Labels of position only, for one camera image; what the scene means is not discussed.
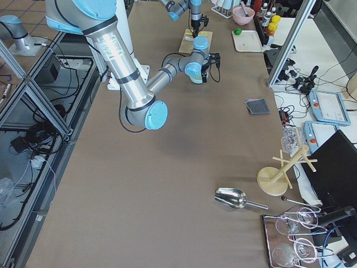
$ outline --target green lime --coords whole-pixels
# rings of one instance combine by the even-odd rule
[[[242,33],[242,29],[241,28],[237,28],[234,30],[234,34],[235,35],[240,35]]]

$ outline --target light blue joint cap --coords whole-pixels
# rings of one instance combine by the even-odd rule
[[[46,20],[49,28],[52,28],[56,31],[67,32],[69,34],[74,34],[74,35],[83,35],[82,31],[78,27],[74,27],[72,25],[53,20],[52,18],[49,18],[47,16],[46,16]]]
[[[145,127],[148,130],[158,130],[167,119],[167,106],[161,100],[155,101],[148,109],[145,116]]]
[[[200,6],[202,4],[201,0],[190,0],[191,4],[194,6]]]
[[[208,48],[208,39],[205,36],[198,36],[194,39],[194,48],[195,49],[207,49]]]
[[[199,63],[188,63],[185,66],[185,74],[188,76],[197,76],[201,73],[201,64]]]
[[[176,13],[174,13],[174,12],[169,12],[168,15],[170,16],[172,21],[177,21],[180,18],[180,16],[177,15]]]
[[[106,21],[115,15],[117,0],[72,0],[73,4],[88,17]]]
[[[0,21],[3,23],[9,23],[9,24],[19,24],[21,23],[20,19],[14,15],[5,15],[0,17]]]

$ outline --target wooden stand base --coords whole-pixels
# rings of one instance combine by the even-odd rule
[[[284,194],[288,189],[288,182],[284,176],[281,176],[275,183],[272,182],[272,178],[278,171],[279,169],[268,166],[260,169],[257,175],[259,187],[265,193],[275,197]]]

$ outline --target stainless steel scoop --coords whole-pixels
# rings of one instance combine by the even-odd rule
[[[245,192],[237,188],[218,188],[216,190],[216,194],[214,195],[214,199],[233,209],[244,208],[245,205],[251,205],[253,207],[262,209],[269,209],[267,205],[262,205],[247,200],[247,195]]]

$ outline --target robotic arm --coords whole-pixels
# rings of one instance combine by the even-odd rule
[[[193,38],[198,36],[202,22],[204,27],[208,25],[209,19],[201,14],[201,0],[180,0],[179,3],[175,3],[173,0],[160,0],[160,3],[165,6],[168,15],[173,21],[177,21],[188,8],[191,10]]]
[[[197,37],[189,57],[169,59],[145,85],[117,30],[115,5],[116,0],[46,0],[47,24],[58,31],[91,38],[128,99],[123,117],[132,125],[157,130],[166,122],[167,106],[156,99],[156,94],[181,71],[189,76],[200,74],[209,56],[208,41]]]
[[[14,39],[16,49],[29,50],[34,47],[33,38],[27,33],[18,17],[5,15],[0,17],[0,39]]]

